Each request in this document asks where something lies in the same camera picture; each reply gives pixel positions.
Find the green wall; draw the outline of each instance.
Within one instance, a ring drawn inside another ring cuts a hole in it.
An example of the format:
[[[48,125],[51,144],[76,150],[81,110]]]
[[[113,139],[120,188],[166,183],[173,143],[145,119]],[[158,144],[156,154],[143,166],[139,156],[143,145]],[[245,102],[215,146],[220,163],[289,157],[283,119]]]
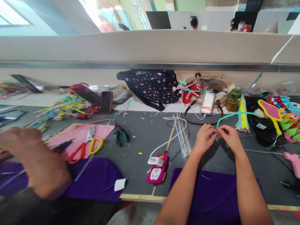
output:
[[[206,10],[206,0],[174,0],[174,4],[176,11],[200,12]]]
[[[156,11],[167,11],[166,0],[154,0]]]
[[[120,0],[121,6],[123,10],[130,15],[132,20],[134,21],[136,25],[137,30],[143,30],[143,26],[140,22],[140,19],[138,18],[138,14],[135,11],[134,5],[131,0]]]

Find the purple felt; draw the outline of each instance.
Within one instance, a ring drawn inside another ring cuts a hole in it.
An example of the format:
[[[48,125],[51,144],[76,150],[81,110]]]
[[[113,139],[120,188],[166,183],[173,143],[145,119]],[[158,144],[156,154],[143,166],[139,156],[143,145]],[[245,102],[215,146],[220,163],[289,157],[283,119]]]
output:
[[[69,170],[75,178],[85,165],[87,159],[83,159],[77,164],[69,165]],[[18,162],[6,162],[0,168],[0,173],[19,172],[23,166]],[[0,175],[0,186],[15,174]],[[73,182],[70,188],[64,193],[64,196],[78,199],[102,200],[118,202],[121,192],[114,191],[116,180],[123,176],[119,169],[110,160],[106,158],[93,158],[86,167],[78,181]],[[0,196],[15,194],[27,188],[28,176],[26,173],[15,178],[8,185],[0,189]]]
[[[182,168],[173,170],[170,189]],[[238,211],[237,178],[208,171],[197,172],[193,201],[187,224],[241,224]]]

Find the green-handled pliers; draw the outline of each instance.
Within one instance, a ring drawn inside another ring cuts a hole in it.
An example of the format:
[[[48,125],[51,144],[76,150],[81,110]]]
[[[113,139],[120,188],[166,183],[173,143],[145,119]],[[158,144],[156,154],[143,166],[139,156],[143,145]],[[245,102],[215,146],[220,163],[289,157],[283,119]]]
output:
[[[119,146],[119,147],[122,147],[123,146],[123,144],[121,143],[121,141],[120,141],[120,134],[122,133],[123,135],[124,135],[124,137],[125,137],[125,141],[126,142],[129,142],[129,135],[125,132],[125,130],[124,129],[122,129],[121,127],[120,127],[120,125],[119,124],[117,124],[117,122],[116,122],[116,124],[115,124],[115,128],[116,128],[116,132],[115,132],[115,139],[116,139],[116,143],[117,143],[117,145]]]

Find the smartphone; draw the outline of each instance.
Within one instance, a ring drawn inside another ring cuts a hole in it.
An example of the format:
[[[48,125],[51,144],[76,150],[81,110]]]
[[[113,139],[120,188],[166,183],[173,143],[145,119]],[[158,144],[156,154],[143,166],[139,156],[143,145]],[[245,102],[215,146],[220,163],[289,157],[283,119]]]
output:
[[[102,92],[101,97],[101,113],[111,113],[113,106],[113,92]]]

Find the yellow handle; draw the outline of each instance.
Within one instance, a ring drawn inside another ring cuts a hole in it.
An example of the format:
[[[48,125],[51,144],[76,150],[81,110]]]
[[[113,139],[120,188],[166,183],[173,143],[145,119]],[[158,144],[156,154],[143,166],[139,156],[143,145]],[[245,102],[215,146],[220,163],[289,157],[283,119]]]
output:
[[[273,118],[272,118],[271,120],[272,120],[273,123],[274,123],[274,127],[275,127],[275,129],[276,129],[277,134],[278,134],[279,136],[282,135],[282,132],[281,132],[281,130],[279,129],[277,120],[276,120],[276,119],[273,119]]]
[[[94,147],[95,147],[95,141],[96,141],[96,140],[99,140],[100,143],[99,143],[98,147],[97,147],[95,150],[93,150]],[[90,146],[90,149],[89,149],[88,153],[89,153],[90,155],[92,155],[92,154],[95,154],[95,153],[99,152],[99,150],[100,150],[100,149],[102,148],[102,146],[103,146],[103,143],[104,143],[104,140],[103,140],[102,138],[92,138],[92,143],[91,143],[91,146]]]

